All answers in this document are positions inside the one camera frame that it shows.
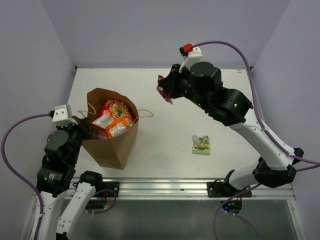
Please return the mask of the red snack packet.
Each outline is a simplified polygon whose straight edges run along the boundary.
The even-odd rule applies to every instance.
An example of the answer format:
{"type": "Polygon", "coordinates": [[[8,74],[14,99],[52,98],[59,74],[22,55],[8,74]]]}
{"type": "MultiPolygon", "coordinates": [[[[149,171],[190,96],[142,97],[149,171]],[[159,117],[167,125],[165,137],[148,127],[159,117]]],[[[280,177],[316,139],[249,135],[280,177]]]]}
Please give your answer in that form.
{"type": "Polygon", "coordinates": [[[107,99],[100,109],[99,116],[107,115],[112,118],[121,118],[130,116],[130,109],[128,105],[122,101],[107,99]]]}

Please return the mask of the pink small snack packet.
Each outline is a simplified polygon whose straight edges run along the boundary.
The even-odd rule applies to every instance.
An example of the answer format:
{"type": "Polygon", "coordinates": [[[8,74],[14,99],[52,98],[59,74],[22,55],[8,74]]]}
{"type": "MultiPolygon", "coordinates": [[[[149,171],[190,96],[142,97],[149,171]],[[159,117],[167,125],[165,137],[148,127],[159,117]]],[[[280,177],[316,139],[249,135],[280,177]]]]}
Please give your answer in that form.
{"type": "Polygon", "coordinates": [[[157,78],[157,87],[156,87],[156,90],[157,92],[161,95],[161,97],[169,104],[173,104],[173,101],[172,101],[172,98],[170,98],[165,90],[160,86],[160,81],[163,80],[164,77],[161,76],[161,75],[158,75],[158,78],[157,78]]]}

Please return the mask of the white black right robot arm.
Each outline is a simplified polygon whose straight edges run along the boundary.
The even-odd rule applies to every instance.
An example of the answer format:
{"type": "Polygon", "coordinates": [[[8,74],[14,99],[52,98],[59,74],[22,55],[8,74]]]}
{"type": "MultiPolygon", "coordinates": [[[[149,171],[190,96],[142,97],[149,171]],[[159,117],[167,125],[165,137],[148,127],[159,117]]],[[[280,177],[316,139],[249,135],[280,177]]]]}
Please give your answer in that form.
{"type": "Polygon", "coordinates": [[[252,102],[239,90],[223,86],[221,70],[201,61],[190,68],[174,64],[167,77],[158,77],[157,88],[166,101],[186,98],[209,117],[242,136],[259,154],[251,165],[231,170],[223,181],[223,192],[235,196],[240,190],[261,184],[277,188],[292,183],[297,170],[295,157],[302,157],[300,148],[292,148],[267,130],[255,115],[252,102]]]}

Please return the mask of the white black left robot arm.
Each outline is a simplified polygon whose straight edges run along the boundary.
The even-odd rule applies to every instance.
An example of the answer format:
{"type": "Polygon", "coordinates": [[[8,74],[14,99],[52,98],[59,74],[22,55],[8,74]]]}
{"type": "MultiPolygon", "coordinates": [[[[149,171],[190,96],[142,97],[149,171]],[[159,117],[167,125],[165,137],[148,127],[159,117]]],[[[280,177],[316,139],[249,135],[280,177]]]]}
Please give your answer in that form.
{"type": "Polygon", "coordinates": [[[31,240],[69,240],[87,203],[103,193],[102,175],[87,170],[81,174],[74,196],[62,210],[82,142],[92,136],[87,117],[72,119],[74,124],[57,127],[47,138],[36,183],[42,199],[37,201],[31,240]]]}

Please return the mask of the orange white snack packet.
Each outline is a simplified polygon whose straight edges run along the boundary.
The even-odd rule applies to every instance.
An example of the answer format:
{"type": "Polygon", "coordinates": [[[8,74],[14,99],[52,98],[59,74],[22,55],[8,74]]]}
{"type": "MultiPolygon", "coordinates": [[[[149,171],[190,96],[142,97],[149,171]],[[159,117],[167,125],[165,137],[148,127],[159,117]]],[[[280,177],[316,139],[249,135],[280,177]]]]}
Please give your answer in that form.
{"type": "Polygon", "coordinates": [[[134,119],[121,109],[109,109],[94,120],[91,125],[107,139],[120,136],[134,126],[134,119]]]}

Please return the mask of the purple candy packet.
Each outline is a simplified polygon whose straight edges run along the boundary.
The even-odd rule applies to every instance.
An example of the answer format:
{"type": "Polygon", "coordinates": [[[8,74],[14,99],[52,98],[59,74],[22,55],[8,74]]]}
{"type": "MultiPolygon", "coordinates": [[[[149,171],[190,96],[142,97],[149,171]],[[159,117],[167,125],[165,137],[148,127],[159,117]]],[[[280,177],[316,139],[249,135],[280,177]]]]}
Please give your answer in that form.
{"type": "Polygon", "coordinates": [[[100,132],[98,131],[97,134],[94,137],[95,140],[105,140],[106,137],[100,132]]]}

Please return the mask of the green small snack packet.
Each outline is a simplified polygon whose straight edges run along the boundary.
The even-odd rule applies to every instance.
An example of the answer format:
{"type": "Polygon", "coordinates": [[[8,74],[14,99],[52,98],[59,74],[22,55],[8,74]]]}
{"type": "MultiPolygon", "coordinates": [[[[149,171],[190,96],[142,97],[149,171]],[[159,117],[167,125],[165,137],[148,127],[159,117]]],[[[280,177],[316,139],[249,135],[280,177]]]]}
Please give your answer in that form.
{"type": "Polygon", "coordinates": [[[210,139],[207,135],[205,136],[192,136],[192,153],[200,155],[210,155],[210,139]]]}

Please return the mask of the brown paper bag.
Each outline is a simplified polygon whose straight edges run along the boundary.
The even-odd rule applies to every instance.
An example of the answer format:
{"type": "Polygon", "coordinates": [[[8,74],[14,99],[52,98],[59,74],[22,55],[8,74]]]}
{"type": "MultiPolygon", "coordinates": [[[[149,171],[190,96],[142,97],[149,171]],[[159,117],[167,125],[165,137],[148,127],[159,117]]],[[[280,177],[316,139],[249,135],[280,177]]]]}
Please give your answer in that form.
{"type": "Polygon", "coordinates": [[[88,92],[86,97],[88,106],[86,113],[90,120],[90,129],[93,137],[82,143],[84,149],[99,166],[123,170],[137,137],[139,119],[142,118],[139,116],[139,110],[128,97],[116,91],[95,88],[88,92]],[[106,100],[118,100],[126,103],[129,107],[130,115],[133,118],[133,127],[127,132],[113,138],[94,139],[99,130],[93,127],[91,123],[100,117],[100,109],[106,100]]]}

